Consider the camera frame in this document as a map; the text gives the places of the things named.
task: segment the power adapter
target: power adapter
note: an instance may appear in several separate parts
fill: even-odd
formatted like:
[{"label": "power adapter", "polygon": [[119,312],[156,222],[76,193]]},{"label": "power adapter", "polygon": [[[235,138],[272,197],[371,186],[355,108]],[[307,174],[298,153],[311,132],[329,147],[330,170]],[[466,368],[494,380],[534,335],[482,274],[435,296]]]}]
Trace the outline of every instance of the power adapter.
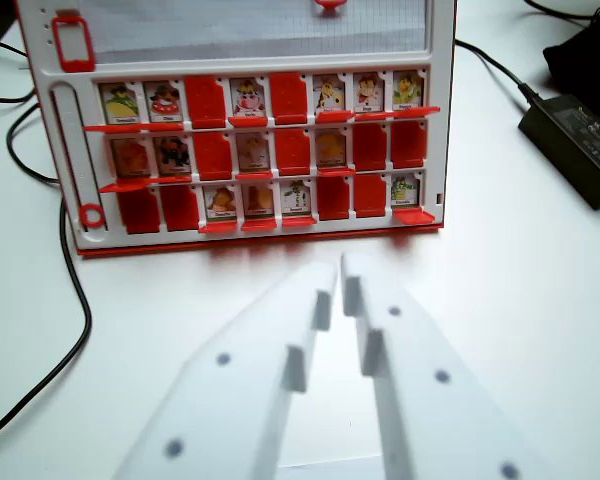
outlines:
[{"label": "power adapter", "polygon": [[600,117],[573,95],[541,99],[519,86],[531,107],[518,128],[587,203],[600,208]]}]

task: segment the character card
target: character card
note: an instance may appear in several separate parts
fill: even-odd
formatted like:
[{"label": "character card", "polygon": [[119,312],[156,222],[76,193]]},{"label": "character card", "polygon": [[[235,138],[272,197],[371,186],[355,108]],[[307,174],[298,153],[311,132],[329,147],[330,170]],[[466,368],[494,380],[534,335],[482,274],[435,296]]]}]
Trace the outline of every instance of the character card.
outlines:
[{"label": "character card", "polygon": [[377,73],[353,75],[354,107],[357,113],[381,112],[384,110],[384,80]]},{"label": "character card", "polygon": [[144,95],[147,98],[149,118],[152,122],[181,122],[180,91],[167,80],[145,82]]},{"label": "character card", "polygon": [[273,191],[266,183],[242,185],[245,218],[273,217]]},{"label": "character card", "polygon": [[393,175],[391,177],[391,208],[417,207],[419,201],[420,180],[413,173]]},{"label": "character card", "polygon": [[156,137],[153,139],[156,162],[160,175],[186,175],[191,173],[189,148],[179,137]]},{"label": "character card", "polygon": [[231,103],[235,117],[265,117],[264,88],[254,77],[232,78]]},{"label": "character card", "polygon": [[337,128],[316,130],[316,166],[318,168],[347,165],[346,138]]},{"label": "character card", "polygon": [[111,153],[119,177],[148,177],[151,174],[147,150],[138,140],[111,140]]},{"label": "character card", "polygon": [[236,204],[233,192],[225,185],[213,185],[202,189],[207,221],[236,220]]},{"label": "character card", "polygon": [[422,106],[424,78],[417,70],[393,72],[393,110]]},{"label": "character card", "polygon": [[344,82],[336,74],[313,77],[316,113],[344,110]]},{"label": "character card", "polygon": [[306,180],[280,182],[282,215],[311,215],[311,190]]},{"label": "character card", "polygon": [[99,88],[107,123],[140,123],[138,101],[133,90],[129,90],[123,82],[101,83]]},{"label": "character card", "polygon": [[269,170],[269,142],[260,133],[237,133],[236,148],[241,172]]}]

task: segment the white plastic board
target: white plastic board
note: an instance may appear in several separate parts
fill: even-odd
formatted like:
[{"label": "white plastic board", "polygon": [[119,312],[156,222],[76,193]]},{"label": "white plastic board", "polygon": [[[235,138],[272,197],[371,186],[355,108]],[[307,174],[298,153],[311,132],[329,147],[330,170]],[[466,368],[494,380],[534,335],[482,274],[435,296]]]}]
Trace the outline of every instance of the white plastic board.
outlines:
[{"label": "white plastic board", "polygon": [[116,480],[272,479],[291,393],[306,392],[316,333],[329,329],[335,280],[334,266],[305,265],[196,352]]},{"label": "white plastic board", "polygon": [[[455,4],[452,0],[437,0],[434,8],[433,1],[427,0],[420,2],[424,5],[420,8],[415,0],[404,5],[399,3],[349,2],[328,15],[336,20],[342,16],[344,24],[350,23],[349,16],[363,6],[367,13],[400,12],[398,19],[379,15],[378,18],[382,18],[372,21],[366,15],[366,23],[354,22],[356,35],[373,25],[387,31],[393,28],[395,33],[403,21],[413,22],[415,27],[409,31],[415,32],[420,31],[424,22],[423,39],[413,45],[410,40],[406,43],[400,40],[406,52],[399,53],[395,51],[397,47],[382,47],[373,42],[366,44],[371,45],[373,53],[347,55],[320,51],[320,54],[298,56],[298,52],[290,51],[289,56],[264,56],[267,49],[263,48],[254,51],[250,58],[96,62],[92,70],[83,68],[84,71],[74,72],[72,69],[80,70],[81,65],[97,60],[106,50],[102,48],[90,56],[87,47],[98,46],[100,41],[106,43],[107,39],[98,29],[108,25],[106,22],[113,21],[112,18],[107,17],[102,24],[98,20],[94,25],[83,23],[84,16],[91,18],[94,6],[98,5],[95,0],[89,7],[74,0],[20,2],[22,30],[80,251],[89,254],[121,247],[364,231],[405,225],[441,226]],[[299,4],[303,9],[310,5],[312,12],[322,8],[311,1]],[[267,15],[264,7],[266,2],[258,17],[263,21]],[[197,11],[201,18],[206,8]],[[132,21],[134,17],[128,15],[128,8],[126,12],[125,22]],[[126,29],[126,26],[121,27],[121,35]],[[92,42],[85,40],[87,31]],[[344,39],[346,32],[338,35]],[[65,63],[61,62],[59,51]],[[300,85],[289,98],[295,101],[306,97],[307,104],[304,115],[287,120],[276,113],[274,105],[280,89],[280,82],[276,84],[274,78],[284,72],[297,77],[299,83],[295,87]],[[196,90],[189,83],[192,78],[205,76],[212,79],[211,94]],[[334,85],[325,88],[329,79]],[[201,126],[195,119],[199,112],[191,109],[195,110],[208,98],[215,98],[217,92],[221,92],[218,98],[224,117],[220,123]],[[328,95],[321,103],[323,92]],[[256,103],[239,106],[241,95],[254,95]],[[279,97],[278,105],[284,107],[287,99]],[[429,107],[439,108],[439,111],[429,112]],[[413,117],[401,116],[406,110]],[[351,112],[351,116],[335,123],[320,123],[320,115],[333,111]],[[232,120],[236,117],[257,117],[264,123],[245,127]],[[383,158],[371,167],[361,167],[360,145],[368,143],[367,134],[358,133],[363,126],[381,132],[376,135],[371,151],[381,152]],[[119,130],[124,127],[135,130],[131,133]],[[280,141],[282,135],[292,130],[300,134],[304,142],[301,142],[302,148],[307,149],[307,168],[302,172],[284,170],[288,162],[285,155],[302,151]],[[335,132],[337,138],[331,135],[332,138],[325,139],[329,130]],[[245,153],[241,147],[240,137],[245,134],[260,135],[263,139],[253,150],[259,152],[256,154],[259,161],[251,158],[253,152]],[[227,148],[200,146],[204,143],[200,139],[210,135],[222,136]],[[413,156],[411,160],[415,162],[403,161],[409,156]],[[205,177],[205,168],[210,168],[210,164],[215,168],[222,162],[229,165],[222,178]],[[336,173],[339,180],[335,187],[334,180],[325,180],[324,169],[330,163],[350,172]],[[258,169],[263,164],[268,164],[269,178],[257,181],[242,178],[244,165]],[[356,195],[362,191],[363,181],[368,181],[361,179],[363,175],[375,177],[374,199],[367,202],[371,207],[365,205],[368,198],[361,201],[360,195]],[[138,187],[140,183],[136,182],[135,187],[129,187],[129,178],[146,183]],[[121,180],[126,181],[122,187]],[[303,205],[288,204],[289,195],[285,194],[294,188],[290,185],[293,181],[302,182],[302,188],[307,189],[304,192],[307,201],[302,199]],[[326,187],[320,189],[317,184]],[[126,188],[133,192],[121,191]],[[205,197],[206,190],[222,188],[220,197],[233,197],[226,205]],[[334,203],[333,195],[337,197],[335,203],[344,204],[337,207],[339,212],[335,216],[332,212],[325,214],[325,210],[333,207],[330,205]],[[300,211],[293,212],[292,207]],[[227,211],[235,212],[233,227],[222,231],[210,228],[211,219],[219,221],[215,214]],[[303,213],[301,216],[308,223],[298,226],[291,222],[287,217],[292,213]],[[253,229],[254,222],[247,220],[258,215],[265,218],[265,225],[256,224]]]}]

